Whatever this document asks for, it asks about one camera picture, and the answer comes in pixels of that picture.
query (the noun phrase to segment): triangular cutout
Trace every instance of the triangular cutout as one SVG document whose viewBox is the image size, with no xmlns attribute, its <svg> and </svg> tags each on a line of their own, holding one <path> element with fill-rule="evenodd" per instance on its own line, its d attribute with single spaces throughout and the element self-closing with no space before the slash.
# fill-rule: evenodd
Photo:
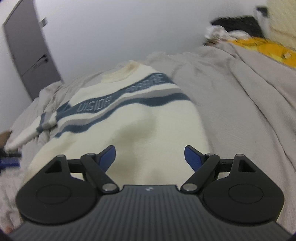
<svg viewBox="0 0 296 241">
<path fill-rule="evenodd" d="M 50 168 L 47 169 L 45 173 L 54 173 L 54 172 L 62 172 L 62 164 L 61 161 L 55 161 Z"/>
<path fill-rule="evenodd" d="M 255 172 L 245 160 L 239 161 L 239 172 Z"/>
</svg>

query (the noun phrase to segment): white wall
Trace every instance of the white wall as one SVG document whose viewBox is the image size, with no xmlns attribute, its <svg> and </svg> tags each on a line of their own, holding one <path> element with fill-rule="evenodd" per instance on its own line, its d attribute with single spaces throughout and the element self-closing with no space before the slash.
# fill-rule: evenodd
<svg viewBox="0 0 296 241">
<path fill-rule="evenodd" d="M 2 24 L 17 0 L 0 2 L 0 132 L 8 130 L 31 103 L 12 62 Z"/>
<path fill-rule="evenodd" d="M 154 51 L 190 51 L 216 17 L 253 14 L 266 0 L 35 0 L 43 33 L 64 79 L 144 59 Z"/>
</svg>

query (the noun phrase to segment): beige curtain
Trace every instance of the beige curtain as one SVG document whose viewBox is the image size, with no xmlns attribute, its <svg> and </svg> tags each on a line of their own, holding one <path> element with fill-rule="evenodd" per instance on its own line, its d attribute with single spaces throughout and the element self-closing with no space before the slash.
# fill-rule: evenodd
<svg viewBox="0 0 296 241">
<path fill-rule="evenodd" d="M 270 39 L 296 49 L 296 0 L 267 0 Z"/>
</svg>

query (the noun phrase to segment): door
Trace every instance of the door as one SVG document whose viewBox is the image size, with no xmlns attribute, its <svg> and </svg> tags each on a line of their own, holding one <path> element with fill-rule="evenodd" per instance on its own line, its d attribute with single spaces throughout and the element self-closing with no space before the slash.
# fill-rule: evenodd
<svg viewBox="0 0 296 241">
<path fill-rule="evenodd" d="M 33 0 L 22 0 L 4 23 L 7 43 L 21 79 L 32 99 L 61 80 L 37 20 Z"/>
</svg>

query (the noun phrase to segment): yellow cloth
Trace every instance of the yellow cloth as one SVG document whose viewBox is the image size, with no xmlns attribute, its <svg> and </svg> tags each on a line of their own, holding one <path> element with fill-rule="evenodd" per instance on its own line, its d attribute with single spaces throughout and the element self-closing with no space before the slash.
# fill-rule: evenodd
<svg viewBox="0 0 296 241">
<path fill-rule="evenodd" d="M 258 51 L 259 53 L 269 56 L 278 62 L 286 64 L 292 68 L 296 68 L 296 51 L 286 48 L 276 42 L 256 37 L 250 39 L 232 40 L 229 42 L 245 49 Z"/>
</svg>

